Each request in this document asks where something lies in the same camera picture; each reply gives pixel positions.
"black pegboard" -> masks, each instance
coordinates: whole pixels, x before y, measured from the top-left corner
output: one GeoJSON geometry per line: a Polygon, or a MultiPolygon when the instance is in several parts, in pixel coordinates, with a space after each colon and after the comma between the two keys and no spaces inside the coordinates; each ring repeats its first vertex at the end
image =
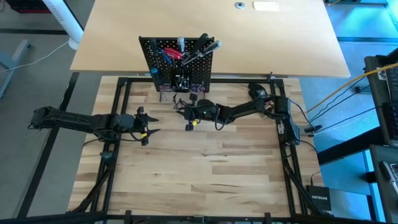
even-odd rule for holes
{"type": "MultiPolygon", "coordinates": [[[[156,59],[154,56],[154,53],[152,51],[152,48],[150,46],[150,40],[155,39],[157,41],[157,46],[159,49],[164,49],[165,47],[170,47],[175,50],[178,50],[178,45],[177,45],[177,37],[139,37],[139,42],[142,47],[142,52],[144,53],[145,59],[148,64],[148,69],[151,70],[152,68],[157,68],[156,65],[156,59]]],[[[189,53],[191,51],[191,48],[193,45],[196,43],[196,41],[199,38],[185,38],[185,53],[189,53]]],[[[214,42],[214,37],[212,38],[207,38],[206,43],[204,46],[201,48],[203,50],[207,46],[209,46],[211,43],[214,42]]],[[[157,57],[159,61],[159,72],[160,72],[160,77],[164,83],[170,83],[170,72],[172,69],[172,64],[168,64],[164,61],[162,54],[159,54],[157,57]]],[[[211,63],[213,61],[213,53],[206,54],[202,58],[198,58],[187,65],[184,65],[184,69],[188,72],[191,73],[191,82],[192,85],[201,85],[203,82],[203,86],[206,88],[206,93],[209,92],[210,90],[210,76],[211,76],[211,63]]],[[[178,68],[182,67],[182,60],[174,60],[176,66],[178,68]]]]}

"gray floor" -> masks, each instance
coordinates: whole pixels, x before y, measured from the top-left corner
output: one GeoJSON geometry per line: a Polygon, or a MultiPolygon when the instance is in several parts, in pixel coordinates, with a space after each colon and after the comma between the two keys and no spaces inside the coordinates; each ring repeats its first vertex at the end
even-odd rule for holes
{"type": "MultiPolygon", "coordinates": [[[[68,2],[85,25],[94,0],[68,2]]],[[[356,7],[337,4],[327,7],[327,10],[337,36],[398,37],[388,12],[382,6],[356,7]]],[[[0,28],[60,29],[55,19],[48,14],[18,14],[6,9],[4,13],[0,13],[0,21],[0,28]]],[[[29,39],[34,45],[28,51],[24,63],[41,58],[67,41],[65,36],[0,34],[0,49],[11,53],[22,39],[29,39]]],[[[386,54],[397,47],[394,44],[372,43],[340,43],[340,46],[352,74],[351,78],[362,74],[365,56],[386,54]]],[[[69,66],[74,53],[70,48],[64,47],[43,62],[19,69],[5,97],[0,100],[0,218],[15,216],[47,135],[45,130],[26,129],[32,112],[41,106],[59,105],[71,75],[69,66]]],[[[92,112],[100,76],[97,73],[80,75],[68,111],[88,114],[92,112]]],[[[306,106],[310,108],[346,80],[302,78],[300,82],[306,106]]],[[[371,96],[356,95],[314,123],[329,125],[371,107],[371,96]]],[[[375,114],[369,113],[343,128],[315,136],[315,145],[321,151],[376,125],[375,114]]],[[[63,213],[67,207],[85,135],[61,130],[58,136],[29,215],[63,213]]],[[[359,178],[359,174],[364,171],[362,154],[322,167],[326,186],[368,194],[368,184],[359,178]]],[[[357,217],[367,217],[366,214],[361,216],[357,210],[357,217]]]]}

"wooden table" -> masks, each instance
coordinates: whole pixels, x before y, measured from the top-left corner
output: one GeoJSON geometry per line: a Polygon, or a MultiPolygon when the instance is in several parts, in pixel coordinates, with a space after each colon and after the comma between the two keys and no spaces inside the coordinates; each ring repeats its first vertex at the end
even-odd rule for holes
{"type": "Polygon", "coordinates": [[[277,1],[278,11],[257,11],[242,0],[96,0],[71,69],[148,72],[139,36],[199,37],[223,45],[213,73],[284,77],[349,77],[322,0],[277,1]]]}
{"type": "MultiPolygon", "coordinates": [[[[117,80],[102,78],[93,114],[111,111],[117,80]]],[[[304,108],[299,81],[284,81],[286,95],[304,108]]],[[[264,86],[270,92],[269,85],[264,86]]],[[[214,123],[202,121],[193,132],[186,132],[187,121],[172,109],[172,93],[167,95],[170,102],[164,98],[162,103],[159,94],[153,83],[132,84],[127,113],[134,114],[143,106],[150,116],[160,119],[150,128],[162,130],[150,137],[146,147],[121,142],[110,214],[132,210],[135,215],[263,217],[264,212],[270,212],[272,217],[290,216],[274,120],[251,114],[221,131],[214,129],[214,123]]],[[[225,83],[212,83],[206,98],[228,106],[251,100],[247,84],[225,83]]],[[[295,106],[292,116],[297,124],[305,124],[295,106]]],[[[87,135],[86,140],[91,139],[95,137],[87,135]]],[[[103,143],[98,141],[83,148],[69,209],[94,186],[102,149],[103,143]]],[[[297,154],[303,184],[307,185],[310,176],[320,170],[317,154],[307,144],[297,146],[297,154]]],[[[314,175],[314,183],[322,185],[320,174],[314,175]]],[[[294,186],[293,191],[300,211],[294,186]]]]}

